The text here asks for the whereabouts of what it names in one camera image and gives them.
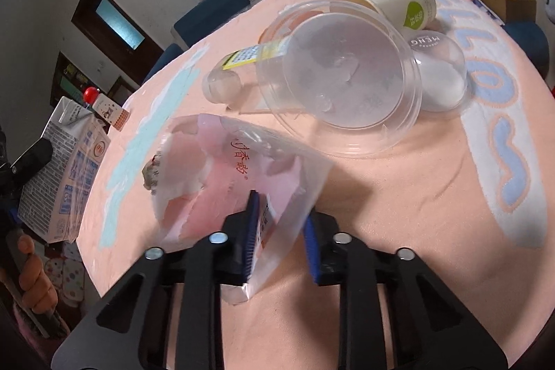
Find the person's left hand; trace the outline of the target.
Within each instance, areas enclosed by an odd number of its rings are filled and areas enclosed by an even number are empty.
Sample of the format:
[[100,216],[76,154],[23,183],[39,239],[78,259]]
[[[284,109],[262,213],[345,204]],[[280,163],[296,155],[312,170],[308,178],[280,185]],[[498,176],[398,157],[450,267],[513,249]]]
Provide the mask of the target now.
[[30,236],[22,234],[18,239],[18,250],[25,257],[19,284],[25,293],[23,304],[36,315],[50,313],[57,307],[57,291],[44,271],[44,265],[35,252],[35,243]]

